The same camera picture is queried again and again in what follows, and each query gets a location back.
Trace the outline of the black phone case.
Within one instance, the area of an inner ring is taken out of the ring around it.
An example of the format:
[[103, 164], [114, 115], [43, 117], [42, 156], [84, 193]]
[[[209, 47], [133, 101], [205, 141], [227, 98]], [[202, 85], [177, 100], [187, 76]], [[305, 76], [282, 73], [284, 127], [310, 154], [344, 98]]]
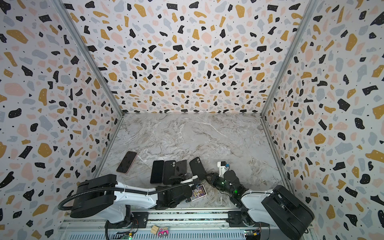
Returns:
[[176, 161], [165, 161], [163, 169], [163, 184], [171, 185], [171, 177], [175, 175]]
[[190, 161], [190, 168], [193, 176], [197, 176], [201, 181], [206, 179], [206, 171], [199, 157]]

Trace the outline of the large black phone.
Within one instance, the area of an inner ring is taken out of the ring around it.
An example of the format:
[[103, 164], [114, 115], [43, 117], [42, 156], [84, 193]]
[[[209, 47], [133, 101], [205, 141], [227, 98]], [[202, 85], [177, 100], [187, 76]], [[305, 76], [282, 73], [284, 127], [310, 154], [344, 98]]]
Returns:
[[152, 166], [151, 184], [161, 184], [163, 182], [163, 172], [164, 172], [164, 161], [154, 161]]

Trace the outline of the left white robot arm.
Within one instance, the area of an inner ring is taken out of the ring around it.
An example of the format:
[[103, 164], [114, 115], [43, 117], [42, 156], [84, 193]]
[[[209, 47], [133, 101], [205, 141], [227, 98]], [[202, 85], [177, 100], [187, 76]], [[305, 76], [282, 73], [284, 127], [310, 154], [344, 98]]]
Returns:
[[73, 219], [98, 216], [118, 224], [131, 220], [128, 207], [155, 210], [177, 207], [192, 197], [192, 187], [199, 183], [198, 177], [194, 176], [179, 185], [143, 189], [118, 182], [116, 175], [109, 174], [80, 183], [76, 194], [69, 197], [73, 205], [61, 204], [59, 208], [70, 211]]

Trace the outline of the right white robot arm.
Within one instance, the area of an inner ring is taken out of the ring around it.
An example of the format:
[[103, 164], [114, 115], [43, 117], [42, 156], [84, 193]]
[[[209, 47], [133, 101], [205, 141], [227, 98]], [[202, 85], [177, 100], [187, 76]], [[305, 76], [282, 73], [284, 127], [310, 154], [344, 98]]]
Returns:
[[233, 170], [206, 173], [206, 181], [219, 192], [227, 194], [230, 201], [241, 210], [244, 225], [265, 223], [279, 227], [291, 240], [299, 240], [309, 232], [314, 213], [282, 185], [272, 190], [252, 191], [240, 183]]

